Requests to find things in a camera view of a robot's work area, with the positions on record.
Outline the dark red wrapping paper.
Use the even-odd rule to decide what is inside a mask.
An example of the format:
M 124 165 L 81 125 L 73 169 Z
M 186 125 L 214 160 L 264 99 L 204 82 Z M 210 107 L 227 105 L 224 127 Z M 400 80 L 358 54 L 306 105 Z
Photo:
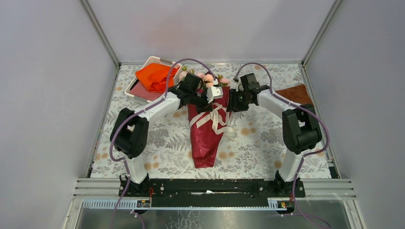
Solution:
M 223 97 L 215 99 L 214 103 L 219 103 L 226 108 L 229 101 L 230 87 L 223 87 Z M 196 107 L 192 104 L 187 105 L 188 119 L 191 121 L 197 114 Z M 190 138 L 192 146 L 192 159 L 195 168 L 213 167 L 216 159 L 219 143 L 224 134 L 216 135 L 211 129 L 212 122 L 208 121 L 203 126 L 197 128 L 195 125 L 190 127 Z

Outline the cream printed ribbon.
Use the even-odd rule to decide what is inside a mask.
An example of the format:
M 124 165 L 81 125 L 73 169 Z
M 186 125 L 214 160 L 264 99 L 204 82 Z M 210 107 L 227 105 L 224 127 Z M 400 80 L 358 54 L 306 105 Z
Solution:
M 199 128 L 208 121 L 211 121 L 211 129 L 216 135 L 225 134 L 225 137 L 229 140 L 236 140 L 237 131 L 233 127 L 228 126 L 230 122 L 230 113 L 219 103 L 213 103 L 213 106 L 214 108 L 212 111 L 197 114 L 192 118 L 189 122 L 189 127 L 195 125 Z

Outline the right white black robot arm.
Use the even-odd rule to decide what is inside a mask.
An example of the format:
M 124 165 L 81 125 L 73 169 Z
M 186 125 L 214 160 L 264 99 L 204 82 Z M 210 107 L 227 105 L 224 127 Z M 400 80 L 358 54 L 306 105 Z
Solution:
M 268 85 L 260 85 L 253 73 L 241 76 L 241 89 L 230 90 L 227 111 L 247 111 L 250 104 L 263 107 L 282 120 L 282 136 L 287 147 L 281 168 L 276 173 L 275 193 L 285 197 L 292 190 L 292 181 L 298 173 L 305 153 L 322 140 L 320 125 L 311 104 L 293 102 Z

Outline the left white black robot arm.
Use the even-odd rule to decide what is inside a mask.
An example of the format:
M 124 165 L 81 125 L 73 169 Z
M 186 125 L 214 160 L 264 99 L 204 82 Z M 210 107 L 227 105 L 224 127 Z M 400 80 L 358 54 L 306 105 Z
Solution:
M 202 89 L 200 82 L 198 76 L 189 73 L 179 85 L 169 87 L 155 101 L 134 111 L 124 108 L 119 112 L 110 136 L 110 151 L 116 150 L 121 156 L 111 156 L 111 159 L 124 162 L 131 181 L 129 188 L 136 196 L 143 196 L 148 191 L 145 181 L 148 173 L 144 168 L 142 152 L 147 145 L 149 126 L 188 104 L 206 110 L 214 99 L 223 96 L 218 84 Z

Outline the pink fake flower bunch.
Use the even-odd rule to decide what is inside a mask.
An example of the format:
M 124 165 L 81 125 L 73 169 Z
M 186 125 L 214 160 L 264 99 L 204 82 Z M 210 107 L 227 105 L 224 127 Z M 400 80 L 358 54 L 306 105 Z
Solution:
M 181 72 L 179 73 L 178 76 L 175 77 L 175 84 L 178 85 L 181 81 L 184 80 L 185 76 L 188 73 L 192 73 L 199 78 L 201 78 L 201 81 L 199 82 L 199 88 L 208 88 L 211 86 L 214 86 L 214 80 L 218 81 L 218 85 L 220 87 L 227 87 L 230 86 L 230 81 L 226 77 L 224 77 L 222 74 L 216 74 L 215 76 L 210 74 L 209 72 L 203 73 L 202 71 L 197 71 L 194 68 L 189 68 L 186 65 L 184 65 L 181 68 Z

